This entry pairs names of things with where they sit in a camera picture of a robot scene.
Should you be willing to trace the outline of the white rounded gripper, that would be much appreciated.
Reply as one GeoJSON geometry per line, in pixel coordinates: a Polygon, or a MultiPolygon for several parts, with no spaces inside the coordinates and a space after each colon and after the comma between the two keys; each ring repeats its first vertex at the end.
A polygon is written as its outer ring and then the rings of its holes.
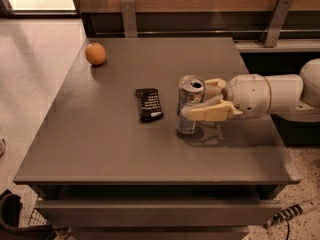
{"type": "Polygon", "coordinates": [[[206,80],[204,100],[204,103],[185,105],[181,114],[190,121],[260,118],[269,109],[271,94],[263,76],[246,74],[228,83],[221,78],[206,80]],[[226,100],[220,95],[222,91],[226,100]]]}

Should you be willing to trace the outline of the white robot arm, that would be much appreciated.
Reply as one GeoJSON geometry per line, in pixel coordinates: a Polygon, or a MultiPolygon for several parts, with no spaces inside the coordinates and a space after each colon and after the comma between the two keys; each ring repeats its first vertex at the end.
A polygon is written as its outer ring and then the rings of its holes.
{"type": "Polygon", "coordinates": [[[178,115],[188,121],[247,120],[276,114],[299,122],[319,120],[319,61],[307,62],[299,74],[240,74],[225,81],[188,75],[180,80],[196,99],[180,102],[178,115]]]}

